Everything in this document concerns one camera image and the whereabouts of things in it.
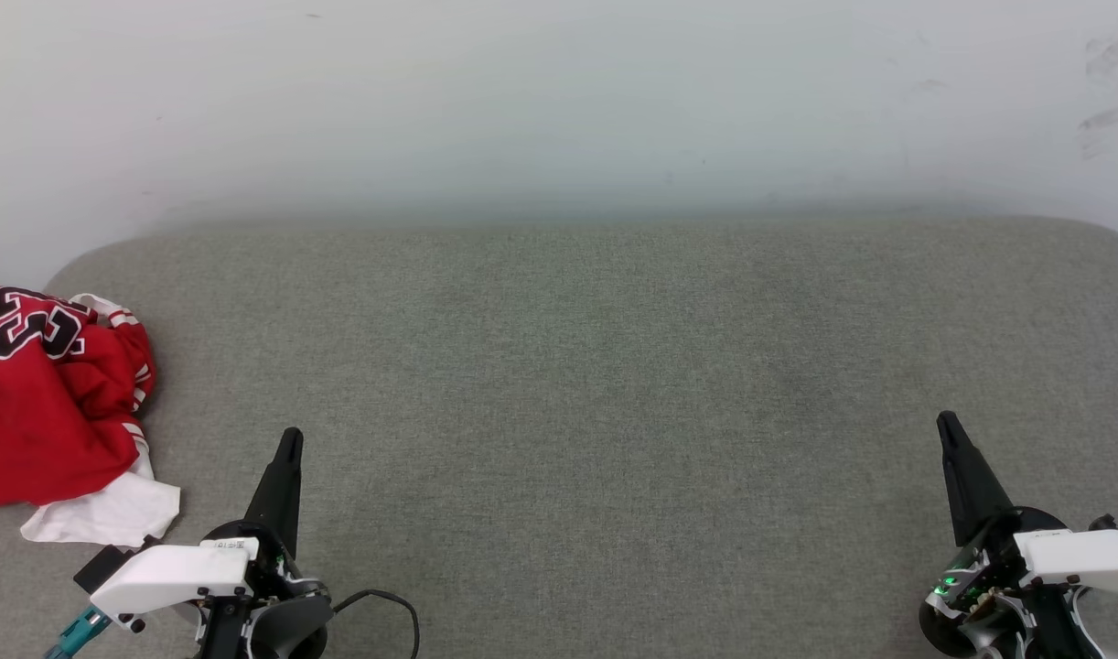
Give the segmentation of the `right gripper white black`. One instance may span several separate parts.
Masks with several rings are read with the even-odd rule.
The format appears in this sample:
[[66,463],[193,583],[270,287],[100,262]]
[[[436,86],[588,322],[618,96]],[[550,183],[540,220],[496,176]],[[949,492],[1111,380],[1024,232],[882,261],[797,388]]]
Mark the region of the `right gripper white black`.
[[1118,595],[1118,528],[1072,531],[1051,514],[1015,506],[951,409],[937,416],[942,474],[958,554],[923,600],[936,612],[976,612],[1031,589],[1102,589]]

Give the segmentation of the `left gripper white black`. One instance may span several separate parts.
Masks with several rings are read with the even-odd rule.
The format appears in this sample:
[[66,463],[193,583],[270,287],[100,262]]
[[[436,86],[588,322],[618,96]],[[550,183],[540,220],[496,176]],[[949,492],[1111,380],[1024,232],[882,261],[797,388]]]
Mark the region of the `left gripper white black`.
[[148,613],[176,608],[195,614],[200,634],[314,633],[314,578],[293,561],[303,448],[301,430],[285,429],[244,520],[203,542],[100,550],[91,605],[131,631]]

